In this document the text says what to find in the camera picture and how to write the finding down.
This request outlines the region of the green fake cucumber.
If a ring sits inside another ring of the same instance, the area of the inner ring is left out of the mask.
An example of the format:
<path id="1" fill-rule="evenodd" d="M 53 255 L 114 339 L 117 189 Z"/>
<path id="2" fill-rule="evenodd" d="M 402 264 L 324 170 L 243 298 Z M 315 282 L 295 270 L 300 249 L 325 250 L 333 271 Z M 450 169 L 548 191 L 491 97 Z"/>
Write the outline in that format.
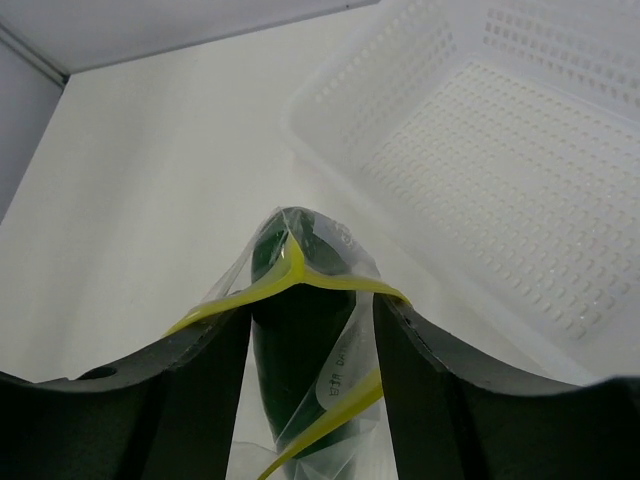
<path id="1" fill-rule="evenodd" d="M 287 207 L 260 231 L 252 252 L 251 280 L 264 277 L 280 257 L 288 238 L 297 240 L 308 265 L 325 275 L 343 275 L 351 266 L 313 233 L 323 217 L 311 210 Z M 252 307 L 254 355 L 263 405 L 277 449 L 324 413 L 310 391 L 347 320 L 356 294 L 294 285 Z"/>

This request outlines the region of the white perforated plastic basket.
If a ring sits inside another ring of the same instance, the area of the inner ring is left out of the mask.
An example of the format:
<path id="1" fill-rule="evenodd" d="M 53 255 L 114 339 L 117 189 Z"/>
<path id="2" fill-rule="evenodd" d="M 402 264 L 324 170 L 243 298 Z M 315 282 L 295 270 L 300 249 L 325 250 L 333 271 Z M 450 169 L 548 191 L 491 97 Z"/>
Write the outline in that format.
<path id="1" fill-rule="evenodd" d="M 292 149 L 551 376 L 639 371 L 639 5 L 383 1 Z"/>

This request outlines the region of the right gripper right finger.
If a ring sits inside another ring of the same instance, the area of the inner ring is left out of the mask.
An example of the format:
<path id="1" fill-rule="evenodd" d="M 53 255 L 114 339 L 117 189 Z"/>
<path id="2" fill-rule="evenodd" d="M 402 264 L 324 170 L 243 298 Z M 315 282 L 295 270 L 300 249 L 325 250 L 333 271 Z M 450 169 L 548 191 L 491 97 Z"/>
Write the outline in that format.
<path id="1" fill-rule="evenodd" d="M 639 381 L 576 386 L 500 361 L 388 295 L 373 302 L 402 479 L 635 479 Z"/>

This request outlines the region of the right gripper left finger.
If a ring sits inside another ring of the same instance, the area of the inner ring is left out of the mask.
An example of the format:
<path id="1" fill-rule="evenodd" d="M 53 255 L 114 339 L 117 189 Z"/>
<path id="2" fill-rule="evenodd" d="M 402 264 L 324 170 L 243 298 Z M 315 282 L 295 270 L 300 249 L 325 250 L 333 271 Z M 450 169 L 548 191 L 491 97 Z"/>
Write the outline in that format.
<path id="1" fill-rule="evenodd" d="M 77 379 L 2 374 L 2 478 L 224 478 L 249 334 L 239 307 Z"/>

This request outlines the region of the clear zip top bag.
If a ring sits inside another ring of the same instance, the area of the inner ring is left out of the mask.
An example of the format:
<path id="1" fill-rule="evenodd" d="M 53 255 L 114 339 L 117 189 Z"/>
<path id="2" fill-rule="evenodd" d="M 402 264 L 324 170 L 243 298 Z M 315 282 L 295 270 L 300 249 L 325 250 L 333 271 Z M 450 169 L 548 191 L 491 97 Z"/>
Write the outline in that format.
<path id="1" fill-rule="evenodd" d="M 399 297 L 341 223 L 275 210 L 187 327 L 246 306 L 264 413 L 288 479 L 352 479 L 380 420 L 373 300 Z"/>

